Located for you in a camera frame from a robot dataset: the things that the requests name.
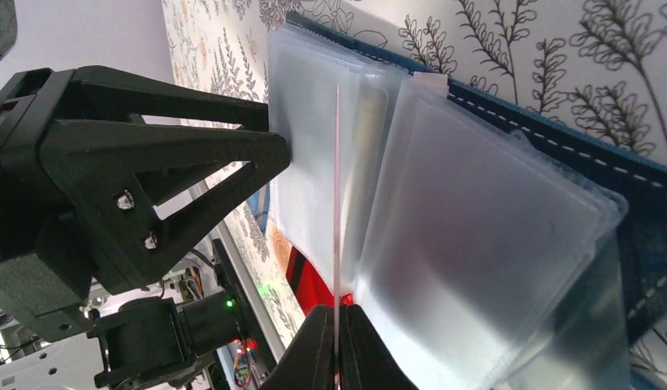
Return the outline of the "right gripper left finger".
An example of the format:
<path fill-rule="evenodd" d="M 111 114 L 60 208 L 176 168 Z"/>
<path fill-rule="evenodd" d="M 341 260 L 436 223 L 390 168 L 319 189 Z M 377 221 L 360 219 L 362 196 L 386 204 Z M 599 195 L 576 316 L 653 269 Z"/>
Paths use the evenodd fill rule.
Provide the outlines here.
<path fill-rule="evenodd" d="M 312 308 L 261 390 L 334 388 L 333 308 Z"/>

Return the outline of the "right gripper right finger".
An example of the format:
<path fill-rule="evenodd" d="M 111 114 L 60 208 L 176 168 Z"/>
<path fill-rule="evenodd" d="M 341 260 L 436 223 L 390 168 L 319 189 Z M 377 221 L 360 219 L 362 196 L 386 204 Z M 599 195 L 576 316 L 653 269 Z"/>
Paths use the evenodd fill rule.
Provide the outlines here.
<path fill-rule="evenodd" d="M 340 308 L 338 363 L 347 390 L 415 389 L 359 305 Z"/>

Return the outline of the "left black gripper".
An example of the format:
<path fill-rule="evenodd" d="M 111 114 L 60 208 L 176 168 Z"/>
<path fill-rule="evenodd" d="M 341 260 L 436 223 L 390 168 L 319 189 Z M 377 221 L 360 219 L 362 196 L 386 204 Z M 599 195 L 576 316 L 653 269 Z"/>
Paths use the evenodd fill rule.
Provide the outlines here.
<path fill-rule="evenodd" d="M 159 280 L 290 161 L 264 103 L 103 66 L 14 74 L 0 89 L 0 309 L 50 342 L 88 332 L 93 275 L 114 294 Z"/>

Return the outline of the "dark blue card holder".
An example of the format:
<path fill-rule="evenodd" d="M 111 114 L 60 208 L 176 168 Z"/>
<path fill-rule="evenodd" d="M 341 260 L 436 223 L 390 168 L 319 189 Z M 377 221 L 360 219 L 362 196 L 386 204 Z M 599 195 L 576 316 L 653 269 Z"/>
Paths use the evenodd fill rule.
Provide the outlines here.
<path fill-rule="evenodd" d="M 415 389 L 632 389 L 617 181 L 451 97 L 436 71 L 291 11 L 269 42 L 271 129 L 290 167 L 271 216 Z"/>

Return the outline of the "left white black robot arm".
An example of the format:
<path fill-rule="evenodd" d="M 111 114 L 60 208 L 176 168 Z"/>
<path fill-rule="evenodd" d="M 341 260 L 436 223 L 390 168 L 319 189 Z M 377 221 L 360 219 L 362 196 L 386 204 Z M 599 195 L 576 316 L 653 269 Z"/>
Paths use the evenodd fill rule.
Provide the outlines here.
<path fill-rule="evenodd" d="M 98 388 L 189 373 L 240 336 L 221 297 L 90 319 L 90 285 L 158 282 L 289 162 L 261 102 L 103 66 L 14 74 L 0 89 L 0 309 L 49 342 L 97 339 Z"/>

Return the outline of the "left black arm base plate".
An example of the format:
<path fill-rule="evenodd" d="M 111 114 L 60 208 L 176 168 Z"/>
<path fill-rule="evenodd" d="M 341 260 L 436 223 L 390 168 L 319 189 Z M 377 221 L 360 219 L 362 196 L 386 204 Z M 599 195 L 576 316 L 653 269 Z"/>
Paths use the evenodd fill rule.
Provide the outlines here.
<path fill-rule="evenodd" d="M 237 380 L 235 386 L 239 389 L 259 389 L 275 368 L 275 357 L 224 243 L 214 238 L 211 248 L 214 276 L 218 286 L 227 294 L 225 306 L 236 315 L 240 331 L 240 336 L 227 347 L 231 354 L 230 364 L 237 365 L 231 376 Z"/>

